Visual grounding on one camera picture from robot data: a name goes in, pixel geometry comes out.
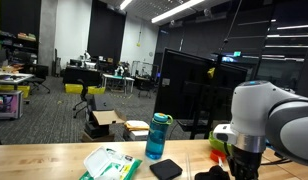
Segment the floor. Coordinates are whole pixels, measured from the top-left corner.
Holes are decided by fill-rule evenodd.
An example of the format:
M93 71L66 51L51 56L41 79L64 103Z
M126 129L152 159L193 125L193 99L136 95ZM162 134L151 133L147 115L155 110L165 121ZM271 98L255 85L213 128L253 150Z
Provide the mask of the floor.
M81 112L73 118L73 106L80 102L79 94L67 94L62 84L62 78L48 77L44 83L51 93L41 87L34 91L24 104L24 114L18 120L0 120L0 135L3 144L48 144L48 143L78 143L84 129L85 113ZM150 123L156 94L152 98L138 97L138 90L124 96L123 93L106 91L112 99L114 108L127 116L128 120L143 120ZM110 131L115 133L115 141L124 141L123 124L110 125ZM168 130L168 139L189 139L190 134L183 132L174 122Z

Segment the exit sign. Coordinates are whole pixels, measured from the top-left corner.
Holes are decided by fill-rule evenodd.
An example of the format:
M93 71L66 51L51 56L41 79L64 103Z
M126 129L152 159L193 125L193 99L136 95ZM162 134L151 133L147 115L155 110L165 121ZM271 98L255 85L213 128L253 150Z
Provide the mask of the exit sign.
M241 56L241 51L235 51L234 52L234 57L238 57Z

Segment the teal water bottle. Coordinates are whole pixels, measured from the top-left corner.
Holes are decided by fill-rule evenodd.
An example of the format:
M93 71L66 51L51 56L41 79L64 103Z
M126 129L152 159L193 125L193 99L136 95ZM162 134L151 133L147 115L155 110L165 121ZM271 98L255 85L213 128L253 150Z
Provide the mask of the teal water bottle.
M172 124L173 118L163 113L155 113L150 124L147 136L145 154L151 159L161 158L164 150L165 137L168 126Z

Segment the yellow bin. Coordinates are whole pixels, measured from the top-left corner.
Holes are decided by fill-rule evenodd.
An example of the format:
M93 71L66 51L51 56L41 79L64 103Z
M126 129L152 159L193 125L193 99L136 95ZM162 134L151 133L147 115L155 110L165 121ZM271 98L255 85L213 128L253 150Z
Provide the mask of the yellow bin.
M30 92L30 86L17 86L17 90L23 91L23 98L27 98ZM0 91L12 91L13 85L0 85Z
M105 87L97 88L97 86L89 86L88 94L104 94Z
M83 86L80 84L65 84L66 93L80 94L82 92Z

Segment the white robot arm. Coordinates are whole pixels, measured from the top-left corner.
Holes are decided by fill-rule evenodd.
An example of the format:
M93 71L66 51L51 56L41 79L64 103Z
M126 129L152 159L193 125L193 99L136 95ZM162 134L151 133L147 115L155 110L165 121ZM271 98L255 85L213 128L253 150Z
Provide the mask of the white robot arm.
M308 98L267 81L250 81L235 88L231 112L231 123L218 125L213 136L233 145L234 160L238 154L257 155L260 163L268 139L281 155L308 165Z

